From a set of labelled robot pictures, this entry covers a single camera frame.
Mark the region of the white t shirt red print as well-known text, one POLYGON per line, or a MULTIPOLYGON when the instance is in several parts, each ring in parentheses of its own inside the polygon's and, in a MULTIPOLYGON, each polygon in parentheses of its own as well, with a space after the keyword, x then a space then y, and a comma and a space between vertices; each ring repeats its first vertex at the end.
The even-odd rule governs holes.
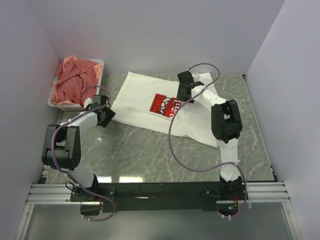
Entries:
POLYGON ((211 130, 211 113, 195 101, 182 104, 176 96, 179 83, 129 72, 111 109, 118 123, 176 137, 189 137, 217 148, 211 130))

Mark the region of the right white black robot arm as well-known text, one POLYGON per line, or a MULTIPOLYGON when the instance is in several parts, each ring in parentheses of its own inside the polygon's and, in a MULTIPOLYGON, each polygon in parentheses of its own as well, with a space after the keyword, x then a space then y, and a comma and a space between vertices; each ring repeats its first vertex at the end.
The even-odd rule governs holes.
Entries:
POLYGON ((238 142, 243 125, 238 104, 213 93, 203 82, 195 81, 189 71, 181 72, 177 77, 177 100, 184 103, 197 101, 210 111, 211 131, 218 141, 221 159, 219 193, 222 198, 230 200, 242 188, 238 142))

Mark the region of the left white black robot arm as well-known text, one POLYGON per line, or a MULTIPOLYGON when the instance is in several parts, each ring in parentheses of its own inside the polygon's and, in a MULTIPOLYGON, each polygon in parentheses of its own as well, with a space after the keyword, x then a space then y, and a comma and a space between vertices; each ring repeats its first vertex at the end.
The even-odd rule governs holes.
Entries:
POLYGON ((82 187, 82 195, 88 201, 99 197, 100 188, 97 177, 81 163, 81 136, 95 126, 105 128, 115 115, 109 97, 94 95, 84 111, 62 124, 49 124, 45 131, 42 163, 82 187))

